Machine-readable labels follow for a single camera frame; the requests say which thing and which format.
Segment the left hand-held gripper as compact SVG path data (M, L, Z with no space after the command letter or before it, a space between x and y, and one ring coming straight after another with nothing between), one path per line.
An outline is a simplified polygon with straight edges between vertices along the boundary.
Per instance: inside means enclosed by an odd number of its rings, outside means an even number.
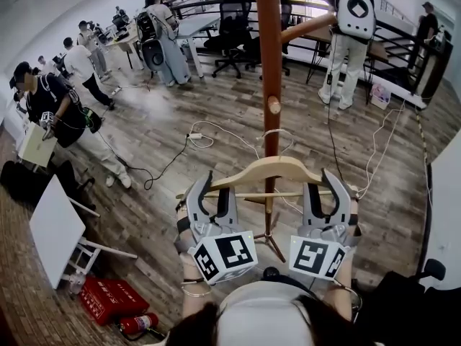
M210 221L210 214L202 202L211 182L212 171L208 171L187 190L185 203L192 231L188 253L205 282L214 285L242 276L258 263L258 259L253 233L243 230L237 223L233 187L219 191L215 221Z

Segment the light wooden hanger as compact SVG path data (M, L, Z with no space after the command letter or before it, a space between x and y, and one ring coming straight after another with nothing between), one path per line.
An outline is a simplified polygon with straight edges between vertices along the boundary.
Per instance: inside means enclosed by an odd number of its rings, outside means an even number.
M253 186L257 182L275 182L276 179L289 179L298 183L309 183L313 185L327 185L327 169L322 169L322 175L311 172L300 160L290 156L268 156L250 163L242 172L231 177L226 177L212 182L205 191L205 198L218 198L221 190L240 185ZM351 199L358 200L357 188L348 185L341 179L339 183ZM236 198L247 200L263 200L265 198L300 197L300 192L243 192L235 193Z

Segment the brown wooden coat stand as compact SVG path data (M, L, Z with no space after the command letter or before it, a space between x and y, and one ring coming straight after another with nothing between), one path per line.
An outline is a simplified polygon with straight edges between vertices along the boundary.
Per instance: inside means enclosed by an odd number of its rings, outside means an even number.
M332 13L282 30L280 0L256 0L262 66L264 105L264 155L279 154L280 114L272 111L272 105L281 103L282 45L314 30L332 25L336 18Z

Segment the person's right forearm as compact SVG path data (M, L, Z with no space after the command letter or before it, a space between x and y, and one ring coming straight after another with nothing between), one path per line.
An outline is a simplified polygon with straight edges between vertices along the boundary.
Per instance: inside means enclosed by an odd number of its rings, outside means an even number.
M352 283L352 258L343 261L336 277L339 283L331 283L323 297L323 300L332 306L343 318L352 320L352 299L351 293L344 287L351 287Z

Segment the person's dark trousers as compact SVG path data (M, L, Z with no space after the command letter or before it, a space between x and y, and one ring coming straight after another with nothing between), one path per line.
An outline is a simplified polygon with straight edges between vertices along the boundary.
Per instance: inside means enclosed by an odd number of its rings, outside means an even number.
M266 267L260 280L251 284L258 297L275 300L292 300L298 296L307 296L318 300L317 295L298 280L283 275L276 267Z

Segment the silver bangle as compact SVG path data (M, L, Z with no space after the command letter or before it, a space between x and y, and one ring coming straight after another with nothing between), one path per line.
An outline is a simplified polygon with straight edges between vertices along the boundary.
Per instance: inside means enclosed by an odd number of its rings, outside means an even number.
M193 298L204 298L212 293L212 288L209 285L199 283L182 283L184 294Z

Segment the black padded chair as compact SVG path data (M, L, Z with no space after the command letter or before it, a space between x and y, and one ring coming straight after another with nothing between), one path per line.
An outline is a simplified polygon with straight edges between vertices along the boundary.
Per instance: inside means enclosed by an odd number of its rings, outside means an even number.
M389 272L357 320L382 346L461 346L461 161L434 163L430 179L423 267Z

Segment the small white box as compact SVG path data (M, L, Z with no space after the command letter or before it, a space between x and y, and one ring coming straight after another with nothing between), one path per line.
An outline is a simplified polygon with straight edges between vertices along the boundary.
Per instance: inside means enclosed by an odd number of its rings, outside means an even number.
M391 98L391 92L381 84L373 84L370 92L370 103L381 110L386 110Z

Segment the red fire extinguisher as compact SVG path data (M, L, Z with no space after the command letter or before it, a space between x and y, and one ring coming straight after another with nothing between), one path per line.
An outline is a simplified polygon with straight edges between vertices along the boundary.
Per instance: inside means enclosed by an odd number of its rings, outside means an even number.
M134 342L147 334L161 335L157 330L158 317L154 313L119 319L117 328L128 341Z

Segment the white tipped table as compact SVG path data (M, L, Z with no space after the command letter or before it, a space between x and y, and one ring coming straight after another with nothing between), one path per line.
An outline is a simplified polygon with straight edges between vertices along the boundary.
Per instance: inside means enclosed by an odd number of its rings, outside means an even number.
M81 204L65 193L59 179L49 181L30 219L30 231L42 267L52 289L61 281L71 281L66 273L73 268L76 275L88 275L100 252L108 252L136 260L138 256L89 241L86 227L75 207Z

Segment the brown wooden table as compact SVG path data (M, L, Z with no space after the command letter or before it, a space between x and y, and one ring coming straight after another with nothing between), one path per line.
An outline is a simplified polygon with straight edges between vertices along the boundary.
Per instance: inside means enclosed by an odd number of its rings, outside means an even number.
M324 58L328 59L332 34L330 27L322 27L303 35L303 38L315 42L313 57L311 59L310 68L305 81L306 84L309 84L315 70L321 67L321 61ZM367 57L370 62L369 79L367 81L371 81L370 77L374 71L375 61L381 61L384 63L388 62L388 55L384 44L380 41L372 40L368 46Z

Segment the white desk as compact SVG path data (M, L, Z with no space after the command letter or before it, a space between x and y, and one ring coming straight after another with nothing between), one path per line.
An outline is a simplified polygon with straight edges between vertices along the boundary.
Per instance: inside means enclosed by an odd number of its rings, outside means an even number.
M194 66L196 68L197 74L200 78L204 76L202 66L197 54L197 49L194 44L194 35L201 30L205 30L208 27L211 27L213 24L220 20L220 15L216 12L212 14L198 14L196 16L182 19L179 23L179 30L177 38L180 40L186 40L189 49L192 54L192 59L194 61Z

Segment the light wooden desk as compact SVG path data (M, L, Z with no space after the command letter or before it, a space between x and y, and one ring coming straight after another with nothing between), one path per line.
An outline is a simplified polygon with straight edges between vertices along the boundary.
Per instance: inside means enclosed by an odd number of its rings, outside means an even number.
M119 49L127 54L129 64L132 69L143 70L143 60L140 57L140 51L138 49L138 33L134 27L127 31L127 36L118 40L116 45Z

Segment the black bag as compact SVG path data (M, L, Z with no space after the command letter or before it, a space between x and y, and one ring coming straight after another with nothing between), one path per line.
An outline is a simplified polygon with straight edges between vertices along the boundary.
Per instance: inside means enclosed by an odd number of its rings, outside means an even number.
M50 178L29 170L25 165L7 161L0 173L0 184L17 202L36 206L44 193Z

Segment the black metal railing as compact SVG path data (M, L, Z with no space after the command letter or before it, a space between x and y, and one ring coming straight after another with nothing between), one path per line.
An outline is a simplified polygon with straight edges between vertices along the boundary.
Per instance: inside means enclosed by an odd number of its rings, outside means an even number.
M252 12L256 11L256 0L249 0L252 3ZM167 4L177 13L178 18L184 19L188 16L198 14L209 14L216 8L222 0L171 0ZM426 85L429 73L433 66L432 59L420 57L421 63L414 68L416 73L410 74L405 63L411 55L416 37L410 35L407 29L403 28L405 22L383 10L377 10L377 28L372 40L380 41L384 44L388 55L388 62L375 61L374 71L369 79L370 62L368 57L364 62L364 81L368 84L368 89L373 84L381 84L388 89L392 95L400 98L414 107L423 110L429 105L425 105L421 100L421 93ZM426 43L419 42L421 48L429 51L432 47Z

